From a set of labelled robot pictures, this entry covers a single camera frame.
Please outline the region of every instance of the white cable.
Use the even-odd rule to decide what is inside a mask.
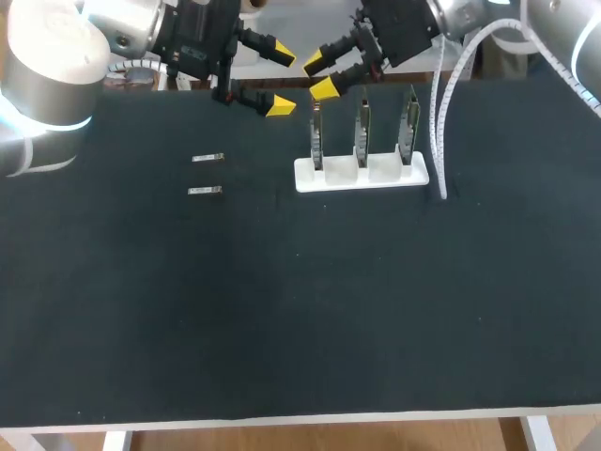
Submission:
[[[442,43],[440,44],[440,57],[439,65],[434,72],[434,79],[432,80],[432,92],[430,93],[430,148],[432,150],[432,158],[436,162],[439,155],[439,148],[436,144],[436,107],[437,99],[439,94],[440,74],[442,73],[442,63],[444,61],[444,47],[446,38],[442,37]]]
[[[131,68],[152,69],[159,73],[167,73],[167,65],[156,59],[132,59],[121,61],[120,63],[109,66],[109,72],[119,72]]]
[[[522,24],[522,28],[521,28],[521,32],[522,35],[524,35],[524,38],[526,40],[531,40],[530,36],[532,33],[532,30],[530,28],[530,24],[528,23],[528,0],[520,0],[520,4],[519,4],[519,20],[521,21]]]
[[[497,30],[502,28],[512,28],[518,31],[522,31],[521,22],[515,19],[501,19],[499,21],[491,23],[489,26],[485,27],[478,35],[470,42],[470,44],[466,47],[465,51],[459,58],[453,73],[451,74],[451,78],[449,79],[449,84],[446,86],[444,91],[444,96],[442,97],[442,102],[440,104],[439,110],[439,122],[437,125],[437,153],[438,158],[436,161],[436,169],[439,176],[439,187],[440,187],[440,196],[443,199],[447,198],[447,190],[446,190],[446,180],[444,174],[444,126],[446,123],[447,113],[449,111],[449,105],[451,103],[451,97],[453,96],[453,92],[455,91],[455,87],[459,80],[459,76],[461,75],[461,71],[466,65],[467,61],[470,59],[471,54],[473,54],[480,43],[490,34],[494,33]],[[551,51],[547,48],[547,46],[541,41],[536,34],[530,30],[527,32],[528,38],[534,42],[534,45],[538,48],[543,57],[547,60],[551,68],[553,68],[557,73],[563,78],[563,80],[570,86],[570,88],[591,108],[599,117],[601,117],[601,104],[594,97],[591,92],[587,88],[585,88],[578,80],[574,78],[572,73],[565,68],[565,66],[551,53]]]

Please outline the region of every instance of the white holder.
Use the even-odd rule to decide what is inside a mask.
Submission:
[[[299,158],[294,162],[294,172],[299,193],[422,186],[430,182],[424,155],[413,152],[411,165],[404,165],[398,145],[393,153],[370,154],[365,168],[359,167],[353,153],[324,157],[321,171],[316,171],[312,158]]]

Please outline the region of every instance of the wooden floor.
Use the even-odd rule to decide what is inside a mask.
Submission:
[[[601,415],[552,417],[558,451],[573,451]],[[72,434],[78,451],[101,451],[103,434]],[[0,439],[0,451],[10,451]],[[519,420],[375,423],[138,432],[131,451],[527,451]]]

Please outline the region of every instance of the black tabletop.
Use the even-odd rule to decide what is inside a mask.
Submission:
[[[405,88],[370,89],[375,151]],[[106,94],[71,167],[0,182],[0,427],[601,403],[601,127],[561,81],[458,88],[445,203],[298,194],[285,94]]]

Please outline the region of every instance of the screw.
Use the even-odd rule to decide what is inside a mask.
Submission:
[[[116,39],[116,44],[119,47],[127,47],[128,45],[130,45],[130,40],[127,39],[125,36],[119,36]]]

